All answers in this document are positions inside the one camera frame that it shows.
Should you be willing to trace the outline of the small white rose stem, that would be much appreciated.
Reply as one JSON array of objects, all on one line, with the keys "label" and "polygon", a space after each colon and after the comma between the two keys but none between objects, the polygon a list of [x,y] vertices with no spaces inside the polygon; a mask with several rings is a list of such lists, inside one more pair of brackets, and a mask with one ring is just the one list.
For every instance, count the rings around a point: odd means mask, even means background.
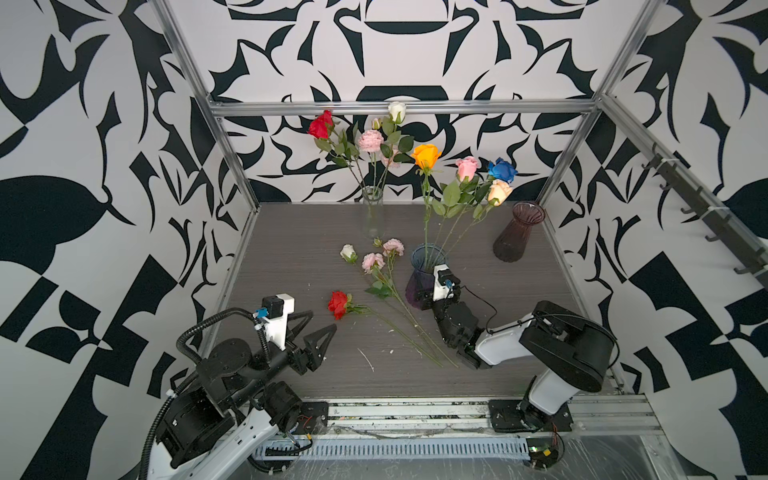
[{"label": "small white rose stem", "polygon": [[352,244],[345,244],[340,251],[340,256],[348,264],[355,264],[358,260],[357,252]]}]

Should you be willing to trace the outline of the clear glass vase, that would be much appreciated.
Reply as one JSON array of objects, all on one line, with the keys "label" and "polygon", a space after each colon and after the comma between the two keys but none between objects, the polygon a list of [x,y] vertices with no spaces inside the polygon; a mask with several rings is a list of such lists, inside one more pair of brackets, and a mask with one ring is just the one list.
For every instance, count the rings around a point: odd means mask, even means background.
[{"label": "clear glass vase", "polygon": [[384,193],[380,187],[366,186],[362,190],[363,233],[371,239],[379,238],[384,224]]}]

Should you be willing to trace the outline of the peach rose stem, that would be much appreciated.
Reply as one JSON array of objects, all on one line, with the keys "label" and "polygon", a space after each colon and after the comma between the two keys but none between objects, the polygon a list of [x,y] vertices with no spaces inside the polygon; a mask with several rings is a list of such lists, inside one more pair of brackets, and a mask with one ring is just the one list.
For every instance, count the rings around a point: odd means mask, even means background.
[{"label": "peach rose stem", "polygon": [[512,192],[513,186],[509,181],[493,176],[481,179],[475,191],[475,204],[459,220],[458,226],[448,241],[446,253],[451,253],[470,230],[482,223],[493,210],[503,205]]}]

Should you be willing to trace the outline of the small pink carnation stem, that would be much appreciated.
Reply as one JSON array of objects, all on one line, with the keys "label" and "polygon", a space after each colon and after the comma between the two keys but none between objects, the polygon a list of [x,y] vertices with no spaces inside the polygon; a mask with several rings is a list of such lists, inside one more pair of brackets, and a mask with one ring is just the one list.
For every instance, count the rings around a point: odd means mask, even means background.
[{"label": "small pink carnation stem", "polygon": [[404,295],[400,293],[394,277],[397,261],[403,257],[405,246],[401,240],[390,238],[386,241],[379,237],[372,240],[374,250],[362,256],[361,268],[365,275],[372,280],[371,289],[373,295],[382,299],[394,299],[399,305],[405,318],[412,328],[418,333],[421,342],[426,346],[426,352],[432,357],[439,354],[450,365],[457,368],[458,364],[450,360],[448,355],[437,345],[427,333],[420,321],[416,318]]}]

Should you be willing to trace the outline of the purple blue glass vase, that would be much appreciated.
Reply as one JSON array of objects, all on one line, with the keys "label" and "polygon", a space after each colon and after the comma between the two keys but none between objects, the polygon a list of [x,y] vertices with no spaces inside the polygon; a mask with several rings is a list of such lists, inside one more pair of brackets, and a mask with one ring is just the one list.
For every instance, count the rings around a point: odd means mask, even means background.
[{"label": "purple blue glass vase", "polygon": [[411,254],[412,274],[406,286],[406,300],[414,308],[431,308],[434,288],[434,267],[447,263],[445,251],[433,244],[421,244]]}]

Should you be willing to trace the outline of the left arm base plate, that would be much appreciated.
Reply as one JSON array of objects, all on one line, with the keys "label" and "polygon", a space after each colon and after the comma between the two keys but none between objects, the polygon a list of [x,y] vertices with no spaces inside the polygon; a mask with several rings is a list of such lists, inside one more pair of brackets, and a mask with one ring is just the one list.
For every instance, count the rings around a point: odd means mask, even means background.
[{"label": "left arm base plate", "polygon": [[329,407],[326,401],[304,402],[291,433],[315,435],[323,432],[328,425]]}]

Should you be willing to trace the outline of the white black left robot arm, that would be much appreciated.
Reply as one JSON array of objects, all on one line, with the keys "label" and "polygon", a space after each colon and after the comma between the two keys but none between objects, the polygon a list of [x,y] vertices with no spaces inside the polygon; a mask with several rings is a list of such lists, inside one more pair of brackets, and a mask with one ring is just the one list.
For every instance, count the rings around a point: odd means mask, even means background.
[{"label": "white black left robot arm", "polygon": [[336,334],[334,325],[304,338],[303,347],[265,347],[239,338],[218,344],[172,391],[142,447],[141,479],[227,479],[241,465],[285,472],[313,440],[303,402],[277,375],[286,367],[316,371]]}]

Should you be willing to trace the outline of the pink peony flower stem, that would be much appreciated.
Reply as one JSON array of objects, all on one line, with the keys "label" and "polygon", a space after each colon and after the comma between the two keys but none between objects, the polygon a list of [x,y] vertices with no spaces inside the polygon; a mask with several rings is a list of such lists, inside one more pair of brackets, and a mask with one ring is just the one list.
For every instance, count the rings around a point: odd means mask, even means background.
[{"label": "pink peony flower stem", "polygon": [[379,120],[375,118],[372,126],[359,135],[356,145],[360,153],[367,158],[369,169],[372,174],[372,186],[377,186],[377,181],[384,173],[384,167],[380,163],[380,145],[384,140],[384,135],[377,129]]}]

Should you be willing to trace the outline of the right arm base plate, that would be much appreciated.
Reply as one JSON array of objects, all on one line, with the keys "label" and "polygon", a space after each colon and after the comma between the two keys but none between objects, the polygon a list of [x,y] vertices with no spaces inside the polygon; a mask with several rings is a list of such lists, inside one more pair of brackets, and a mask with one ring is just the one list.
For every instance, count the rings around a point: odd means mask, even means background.
[{"label": "right arm base plate", "polygon": [[547,414],[524,399],[488,402],[490,423],[496,433],[571,432],[573,416],[568,404]]}]

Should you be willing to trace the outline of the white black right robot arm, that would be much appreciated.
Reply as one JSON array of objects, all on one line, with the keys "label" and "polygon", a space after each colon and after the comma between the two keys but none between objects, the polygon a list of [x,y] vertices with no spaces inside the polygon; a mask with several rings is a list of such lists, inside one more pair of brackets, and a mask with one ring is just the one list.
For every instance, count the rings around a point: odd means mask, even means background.
[{"label": "white black right robot arm", "polygon": [[489,403],[499,433],[537,432],[548,426],[570,429],[568,402],[579,392],[597,393],[619,356],[616,337],[601,325],[550,301],[540,301],[522,319],[495,329],[460,299],[451,278],[434,283],[432,310],[444,343],[470,367],[489,369],[534,357],[545,371],[535,376],[518,401]]}]

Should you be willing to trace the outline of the orange rose stem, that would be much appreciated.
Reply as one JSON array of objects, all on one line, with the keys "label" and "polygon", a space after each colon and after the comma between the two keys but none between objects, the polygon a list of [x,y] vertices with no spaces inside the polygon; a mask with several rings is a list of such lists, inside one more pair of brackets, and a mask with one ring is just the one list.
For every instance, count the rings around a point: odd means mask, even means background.
[{"label": "orange rose stem", "polygon": [[437,160],[441,156],[441,152],[438,147],[433,144],[423,144],[417,146],[412,154],[415,165],[418,167],[418,174],[421,176],[421,193],[424,204],[424,217],[423,217],[423,244],[424,244],[424,260],[423,266],[426,266],[429,259],[429,253],[427,250],[428,243],[428,229],[430,223],[430,216],[432,212],[431,207],[431,183],[430,176],[432,170],[437,163]]}]

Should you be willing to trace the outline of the red rose stem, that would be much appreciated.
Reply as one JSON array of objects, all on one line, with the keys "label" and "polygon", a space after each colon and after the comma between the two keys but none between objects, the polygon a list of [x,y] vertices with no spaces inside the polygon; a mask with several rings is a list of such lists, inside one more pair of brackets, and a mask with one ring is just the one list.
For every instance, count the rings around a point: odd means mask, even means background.
[{"label": "red rose stem", "polygon": [[324,110],[311,121],[308,134],[320,151],[329,154],[337,166],[347,168],[360,189],[365,189],[365,175],[359,165],[360,151],[354,139],[347,136],[346,130],[337,126],[330,110]]}]

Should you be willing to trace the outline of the smoky pink glass vase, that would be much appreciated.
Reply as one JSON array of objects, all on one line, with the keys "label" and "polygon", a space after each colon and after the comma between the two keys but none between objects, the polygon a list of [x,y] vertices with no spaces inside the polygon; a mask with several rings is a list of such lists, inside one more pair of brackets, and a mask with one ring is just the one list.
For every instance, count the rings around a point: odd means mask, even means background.
[{"label": "smoky pink glass vase", "polygon": [[494,255],[506,263],[517,262],[524,256],[533,228],[546,219],[545,210],[530,201],[515,203],[512,215],[512,220],[493,244]]}]

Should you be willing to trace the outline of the blue rose stem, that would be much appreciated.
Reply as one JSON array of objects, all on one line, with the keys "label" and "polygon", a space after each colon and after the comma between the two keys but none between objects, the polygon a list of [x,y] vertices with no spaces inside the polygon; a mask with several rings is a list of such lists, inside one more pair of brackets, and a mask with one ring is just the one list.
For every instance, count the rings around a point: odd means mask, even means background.
[{"label": "blue rose stem", "polygon": [[491,162],[488,165],[488,169],[485,173],[482,172],[482,166],[478,170],[478,174],[481,179],[487,179],[489,176],[509,181],[513,186],[513,181],[517,176],[517,170],[512,164],[504,159],[497,159],[495,162]]}]

